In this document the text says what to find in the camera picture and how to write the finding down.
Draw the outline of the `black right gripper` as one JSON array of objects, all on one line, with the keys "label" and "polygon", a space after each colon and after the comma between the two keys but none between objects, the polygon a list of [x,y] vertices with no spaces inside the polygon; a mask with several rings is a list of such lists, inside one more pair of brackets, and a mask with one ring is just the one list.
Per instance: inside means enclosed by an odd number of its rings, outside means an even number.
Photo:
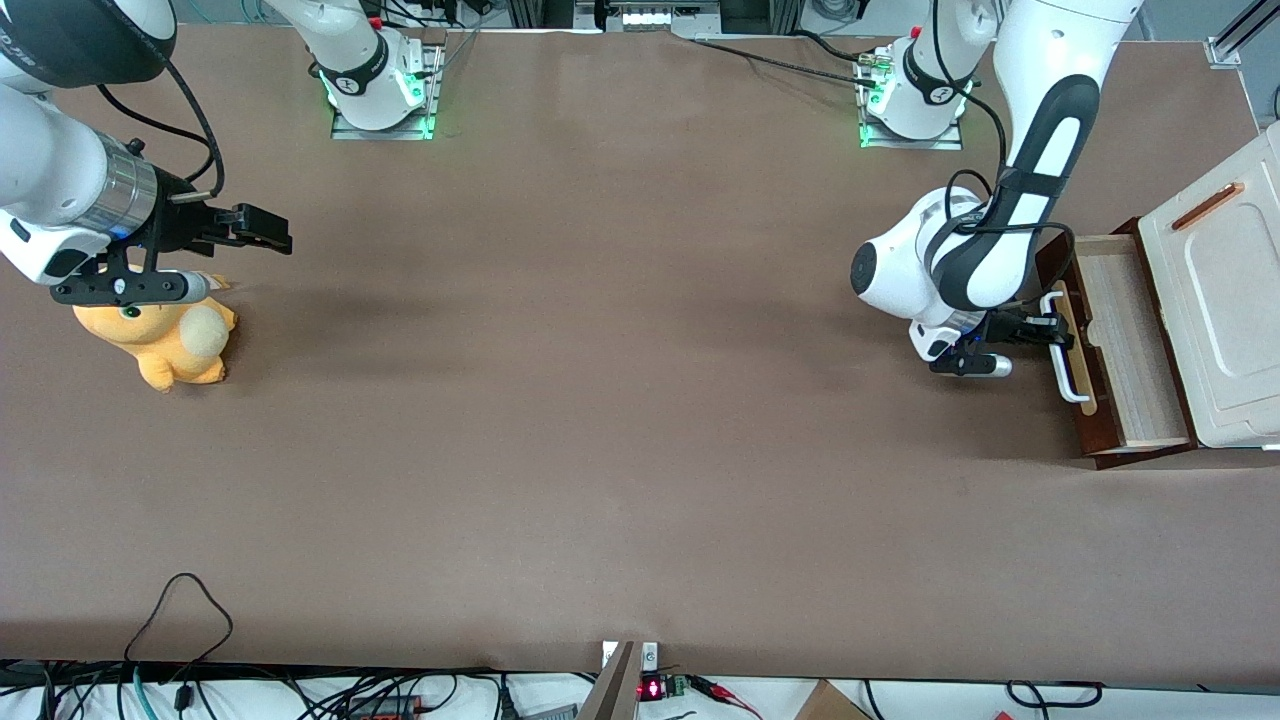
[{"label": "black right gripper", "polygon": [[221,213],[204,200],[178,204],[177,195],[195,191],[192,183],[161,168],[154,168],[157,195],[151,213],[140,227],[142,249],[141,269],[155,272],[164,252],[189,251],[212,258],[216,246],[252,246],[279,254],[293,254],[293,240],[287,225],[276,227],[275,215],[251,204],[233,206],[233,231],[218,222]]}]

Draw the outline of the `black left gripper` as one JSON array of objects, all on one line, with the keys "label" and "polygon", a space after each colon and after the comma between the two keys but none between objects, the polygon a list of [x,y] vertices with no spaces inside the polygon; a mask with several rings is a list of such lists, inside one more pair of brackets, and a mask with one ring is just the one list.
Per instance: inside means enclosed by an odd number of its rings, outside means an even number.
[{"label": "black left gripper", "polygon": [[978,327],[963,338],[965,354],[987,354],[988,345],[1036,347],[1073,346],[1070,322],[1056,311],[1027,314],[1021,310],[989,310]]}]

